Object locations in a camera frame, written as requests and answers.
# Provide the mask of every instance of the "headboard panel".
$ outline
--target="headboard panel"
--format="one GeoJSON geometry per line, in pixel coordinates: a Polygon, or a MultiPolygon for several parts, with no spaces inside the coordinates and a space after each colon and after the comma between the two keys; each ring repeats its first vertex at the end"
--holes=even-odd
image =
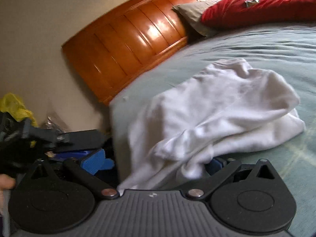
{"type": "Polygon", "coordinates": [[[63,45],[72,66],[108,104],[124,87],[187,44],[173,5],[202,0],[130,0],[63,45]]]}

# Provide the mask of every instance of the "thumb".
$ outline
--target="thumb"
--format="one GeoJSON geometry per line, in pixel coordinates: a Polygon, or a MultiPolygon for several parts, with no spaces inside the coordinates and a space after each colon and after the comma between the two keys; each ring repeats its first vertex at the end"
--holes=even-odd
{"type": "Polygon", "coordinates": [[[12,189],[15,185],[15,180],[7,175],[0,175],[0,190],[12,189]]]}

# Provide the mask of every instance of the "red pillow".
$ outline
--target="red pillow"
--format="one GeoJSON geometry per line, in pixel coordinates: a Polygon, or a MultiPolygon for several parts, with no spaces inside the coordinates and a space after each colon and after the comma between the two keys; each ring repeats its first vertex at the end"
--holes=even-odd
{"type": "Polygon", "coordinates": [[[316,20],[316,0],[260,0],[246,7],[246,0],[222,0],[202,14],[211,28],[232,29],[262,23],[316,20]]]}

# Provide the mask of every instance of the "white cloth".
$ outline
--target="white cloth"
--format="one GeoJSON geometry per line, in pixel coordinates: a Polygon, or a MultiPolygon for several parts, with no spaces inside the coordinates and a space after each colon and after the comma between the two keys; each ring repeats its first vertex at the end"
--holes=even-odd
{"type": "Polygon", "coordinates": [[[215,156],[276,147],[305,129],[295,90],[272,70],[219,60],[156,95],[129,128],[132,173],[119,186],[154,189],[198,179],[215,156]]]}

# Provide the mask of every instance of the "bed sheet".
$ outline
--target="bed sheet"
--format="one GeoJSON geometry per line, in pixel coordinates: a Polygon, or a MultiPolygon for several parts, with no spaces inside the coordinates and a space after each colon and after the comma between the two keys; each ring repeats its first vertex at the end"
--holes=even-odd
{"type": "Polygon", "coordinates": [[[110,104],[111,125],[121,180],[130,173],[128,126],[150,99],[187,80],[218,59],[244,58],[254,68],[281,74],[301,97],[298,113],[305,133],[271,150],[229,155],[244,163],[267,158],[297,202],[290,227],[296,236],[316,232],[316,23],[266,24],[226,32],[188,46],[144,73],[110,104]]]}

